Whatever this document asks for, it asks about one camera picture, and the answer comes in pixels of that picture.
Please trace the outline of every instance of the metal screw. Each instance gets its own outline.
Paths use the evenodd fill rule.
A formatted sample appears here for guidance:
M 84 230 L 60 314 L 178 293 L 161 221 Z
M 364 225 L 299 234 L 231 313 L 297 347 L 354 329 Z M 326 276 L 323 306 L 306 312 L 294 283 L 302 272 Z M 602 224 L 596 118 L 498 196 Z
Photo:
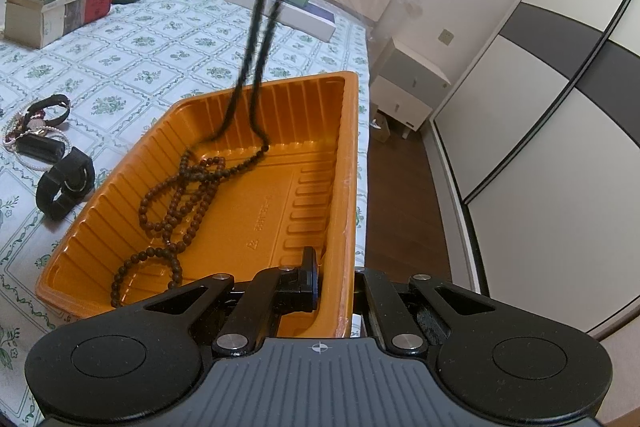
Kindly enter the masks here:
M 391 339 L 391 343 L 399 349 L 418 349 L 422 339 L 413 333 L 400 333 Z
M 240 333 L 227 333 L 226 335 L 222 335 L 216 343 L 222 347 L 222 349 L 234 351 L 246 346 L 249 341 L 246 339 L 246 336 L 240 335 Z

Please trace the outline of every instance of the nightstand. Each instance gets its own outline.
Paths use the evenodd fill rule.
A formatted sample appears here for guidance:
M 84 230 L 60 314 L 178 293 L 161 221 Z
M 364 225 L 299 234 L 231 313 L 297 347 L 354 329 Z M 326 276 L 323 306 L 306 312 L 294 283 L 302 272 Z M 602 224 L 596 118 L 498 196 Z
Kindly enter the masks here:
M 404 124 L 403 138 L 420 128 L 450 88 L 439 67 L 395 39 L 374 63 L 371 78 L 371 102 Z

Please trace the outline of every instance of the orange plastic tray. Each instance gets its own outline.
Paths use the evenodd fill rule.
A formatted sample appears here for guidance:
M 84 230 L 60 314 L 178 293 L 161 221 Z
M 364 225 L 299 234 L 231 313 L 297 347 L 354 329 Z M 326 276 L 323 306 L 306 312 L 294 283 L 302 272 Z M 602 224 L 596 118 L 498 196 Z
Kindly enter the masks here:
M 138 225 L 149 188 L 177 172 L 180 155 L 222 122 L 231 90 L 176 103 L 123 158 L 69 228 L 38 280 L 40 299 L 76 317 L 111 309 L 113 275 L 149 245 Z M 228 167 L 260 145 L 248 123 L 249 90 L 234 123 L 197 157 L 224 156 Z M 343 337 L 350 333 L 355 244 L 358 77 L 348 71 L 263 84 L 259 118 L 271 148 L 258 166 L 221 184 L 198 235 L 180 254 L 183 284 L 212 273 L 252 279 L 261 269 L 299 264 L 303 247 L 319 255 L 321 295 L 313 314 L 283 317 L 278 334 Z M 166 201 L 150 206 L 164 215 Z M 185 220 L 176 232 L 188 227 Z M 153 258 L 134 265 L 124 303 L 166 289 L 171 271 Z

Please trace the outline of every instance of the black smartwatch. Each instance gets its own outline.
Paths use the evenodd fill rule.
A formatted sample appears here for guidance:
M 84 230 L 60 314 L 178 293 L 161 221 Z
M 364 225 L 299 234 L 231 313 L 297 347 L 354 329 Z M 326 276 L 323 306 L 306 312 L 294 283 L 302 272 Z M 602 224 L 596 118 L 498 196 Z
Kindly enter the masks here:
M 40 178 L 36 205 L 49 219 L 59 221 L 94 189 L 94 184 L 95 169 L 91 158 L 71 147 L 71 152 Z

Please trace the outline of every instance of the black watch strap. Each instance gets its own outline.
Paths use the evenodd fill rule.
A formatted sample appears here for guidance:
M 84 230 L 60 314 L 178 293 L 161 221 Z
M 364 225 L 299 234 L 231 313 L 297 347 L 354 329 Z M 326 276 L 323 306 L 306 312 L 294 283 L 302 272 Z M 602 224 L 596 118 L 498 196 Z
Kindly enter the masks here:
M 44 123 L 49 127 L 57 127 L 63 123 L 63 121 L 68 118 L 69 112 L 71 111 L 71 101 L 69 100 L 69 97 L 64 94 L 52 94 L 49 98 L 38 100 L 29 106 L 27 113 L 24 115 L 24 119 L 22 120 L 22 131 L 24 132 L 27 129 L 27 124 L 35 113 L 42 109 L 46 109 L 47 107 L 53 107 L 54 105 L 64 107 L 66 111 L 61 116 L 52 118 L 51 120 L 45 120 Z
M 94 189 L 94 183 L 95 169 L 91 158 L 72 147 L 68 155 L 40 178 L 36 205 L 49 219 L 59 221 Z

